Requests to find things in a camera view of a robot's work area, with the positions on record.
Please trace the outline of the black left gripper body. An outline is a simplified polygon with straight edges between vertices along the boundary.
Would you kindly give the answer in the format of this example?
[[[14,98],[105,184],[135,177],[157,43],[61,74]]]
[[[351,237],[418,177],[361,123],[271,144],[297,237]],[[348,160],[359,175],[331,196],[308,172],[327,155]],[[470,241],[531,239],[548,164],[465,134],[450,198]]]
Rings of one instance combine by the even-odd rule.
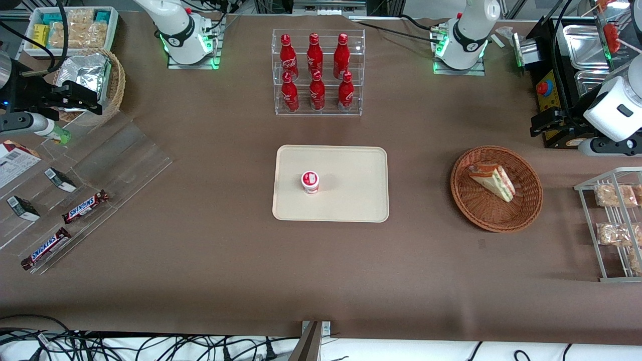
[[[575,109],[566,111],[560,107],[551,107],[551,110],[553,110],[553,120],[556,121],[551,128],[551,139],[563,135],[588,133],[588,125],[581,112]]]

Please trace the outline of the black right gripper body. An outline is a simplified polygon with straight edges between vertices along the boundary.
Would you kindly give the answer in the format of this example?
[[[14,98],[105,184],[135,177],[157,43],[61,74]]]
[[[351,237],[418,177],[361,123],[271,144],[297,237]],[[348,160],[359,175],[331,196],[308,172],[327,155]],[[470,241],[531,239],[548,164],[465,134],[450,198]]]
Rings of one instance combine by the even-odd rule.
[[[63,97],[55,89],[55,85],[41,76],[7,76],[4,79],[4,111],[12,113],[62,107]]]

